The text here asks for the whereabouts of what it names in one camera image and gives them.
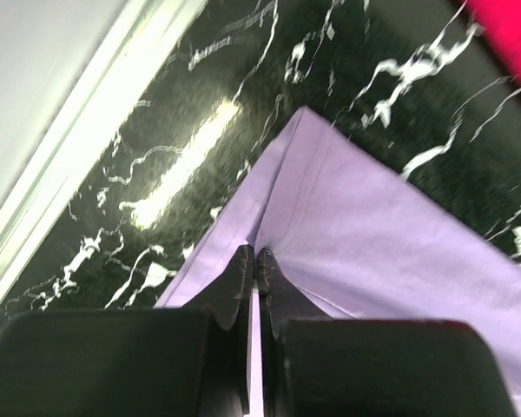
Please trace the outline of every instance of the marble pattern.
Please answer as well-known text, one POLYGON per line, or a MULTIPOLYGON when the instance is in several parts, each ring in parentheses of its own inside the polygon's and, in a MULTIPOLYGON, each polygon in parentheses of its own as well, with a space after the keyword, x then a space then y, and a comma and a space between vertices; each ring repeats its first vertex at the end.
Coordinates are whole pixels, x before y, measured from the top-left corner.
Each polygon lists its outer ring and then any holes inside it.
POLYGON ((154 305, 304 105, 521 266, 521 85, 483 29, 445 0, 210 0, 0 326, 29 309, 154 305))

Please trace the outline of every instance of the red cloth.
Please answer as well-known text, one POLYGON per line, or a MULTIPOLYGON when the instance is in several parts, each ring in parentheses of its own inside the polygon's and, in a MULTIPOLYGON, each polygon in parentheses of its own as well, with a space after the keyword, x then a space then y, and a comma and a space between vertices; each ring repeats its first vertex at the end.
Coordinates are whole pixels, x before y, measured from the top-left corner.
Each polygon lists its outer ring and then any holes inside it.
POLYGON ((521 84, 521 0, 467 0, 485 36, 521 84))

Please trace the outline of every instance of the white wall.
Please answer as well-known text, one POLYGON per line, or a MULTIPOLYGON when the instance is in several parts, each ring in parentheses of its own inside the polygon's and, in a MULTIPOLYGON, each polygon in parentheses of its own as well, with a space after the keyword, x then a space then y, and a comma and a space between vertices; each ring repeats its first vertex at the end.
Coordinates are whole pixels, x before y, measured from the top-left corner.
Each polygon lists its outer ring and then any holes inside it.
POLYGON ((0 205, 127 0, 0 0, 0 205))

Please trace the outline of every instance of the red object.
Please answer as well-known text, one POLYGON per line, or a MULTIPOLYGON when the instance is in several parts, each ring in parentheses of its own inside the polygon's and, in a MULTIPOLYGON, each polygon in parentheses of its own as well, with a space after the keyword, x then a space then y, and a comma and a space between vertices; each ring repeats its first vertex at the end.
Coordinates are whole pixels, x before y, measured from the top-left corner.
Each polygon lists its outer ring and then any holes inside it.
POLYGON ((485 36, 521 84, 521 0, 467 0, 485 36))

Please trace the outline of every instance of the lavender fabric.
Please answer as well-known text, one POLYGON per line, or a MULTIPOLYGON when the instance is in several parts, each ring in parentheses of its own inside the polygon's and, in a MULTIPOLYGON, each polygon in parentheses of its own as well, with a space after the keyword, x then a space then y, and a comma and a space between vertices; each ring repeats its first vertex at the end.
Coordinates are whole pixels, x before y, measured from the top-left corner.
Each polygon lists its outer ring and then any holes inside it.
POLYGON ((190 300, 245 242, 270 247, 333 317, 470 323, 521 414, 521 268, 309 109, 270 143, 156 306, 190 300))

